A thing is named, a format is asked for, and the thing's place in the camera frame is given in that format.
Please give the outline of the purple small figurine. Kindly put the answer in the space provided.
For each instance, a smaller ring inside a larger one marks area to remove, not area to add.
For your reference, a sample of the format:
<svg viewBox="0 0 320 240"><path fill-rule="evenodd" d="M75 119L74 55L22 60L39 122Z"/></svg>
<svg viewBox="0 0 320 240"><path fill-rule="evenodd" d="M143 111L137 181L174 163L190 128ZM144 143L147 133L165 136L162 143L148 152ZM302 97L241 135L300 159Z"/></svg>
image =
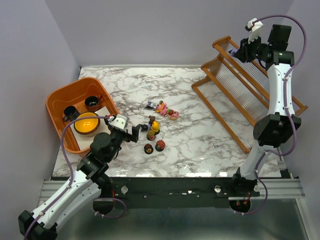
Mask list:
<svg viewBox="0 0 320 240"><path fill-rule="evenodd" d="M236 49L229 49L229 50L228 50L228 53L229 53L231 56L233 56L236 52L237 52Z"/></svg>

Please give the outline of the black bat-eared figurine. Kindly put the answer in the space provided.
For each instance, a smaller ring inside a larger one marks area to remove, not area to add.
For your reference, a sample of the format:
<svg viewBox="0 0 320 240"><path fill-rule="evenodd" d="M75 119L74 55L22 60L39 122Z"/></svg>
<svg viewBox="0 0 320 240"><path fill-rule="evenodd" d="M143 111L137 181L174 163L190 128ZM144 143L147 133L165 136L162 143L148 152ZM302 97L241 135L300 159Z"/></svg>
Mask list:
<svg viewBox="0 0 320 240"><path fill-rule="evenodd" d="M150 130L150 125L149 124L141 124L140 130L141 130L141 132L147 132Z"/></svg>

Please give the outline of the black purple bow figurine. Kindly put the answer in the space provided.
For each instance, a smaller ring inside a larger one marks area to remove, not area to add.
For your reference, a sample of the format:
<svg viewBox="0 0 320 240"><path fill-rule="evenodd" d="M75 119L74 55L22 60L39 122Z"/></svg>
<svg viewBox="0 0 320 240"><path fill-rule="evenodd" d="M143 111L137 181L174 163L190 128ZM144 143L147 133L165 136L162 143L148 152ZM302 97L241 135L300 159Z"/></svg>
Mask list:
<svg viewBox="0 0 320 240"><path fill-rule="evenodd" d="M145 108L149 110L156 110L158 104L156 102L148 101Z"/></svg>

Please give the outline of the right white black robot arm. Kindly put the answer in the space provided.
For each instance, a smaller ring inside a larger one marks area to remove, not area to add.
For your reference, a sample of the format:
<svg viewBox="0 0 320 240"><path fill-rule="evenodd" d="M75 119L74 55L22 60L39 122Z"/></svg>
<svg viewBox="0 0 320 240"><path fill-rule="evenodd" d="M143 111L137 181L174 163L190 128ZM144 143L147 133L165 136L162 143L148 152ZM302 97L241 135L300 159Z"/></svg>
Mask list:
<svg viewBox="0 0 320 240"><path fill-rule="evenodd" d="M233 188L239 192L252 192L257 185L260 170L269 154L277 156L276 150L289 138L297 138L301 118L296 117L292 103L292 72L295 54L288 51L291 26L275 24L267 43L261 40L263 24L257 19L248 22L245 29L249 37L240 42L240 47L229 53L242 63L258 60L264 62L269 80L269 107L265 117L253 128L254 144L244 164L233 175Z"/></svg>

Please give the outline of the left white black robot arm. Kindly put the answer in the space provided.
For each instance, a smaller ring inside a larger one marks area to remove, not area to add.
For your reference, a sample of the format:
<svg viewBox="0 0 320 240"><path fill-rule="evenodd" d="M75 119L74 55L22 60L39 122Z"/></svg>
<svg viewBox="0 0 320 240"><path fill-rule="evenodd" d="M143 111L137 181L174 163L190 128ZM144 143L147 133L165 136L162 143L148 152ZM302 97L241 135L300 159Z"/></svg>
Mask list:
<svg viewBox="0 0 320 240"><path fill-rule="evenodd" d="M110 127L110 133L94 136L89 153L66 181L47 201L33 211L18 216L19 231L26 240L55 240L58 231L76 212L102 193L113 197L112 180L106 175L108 164L116 158L122 142L139 139L140 126L131 133Z"/></svg>

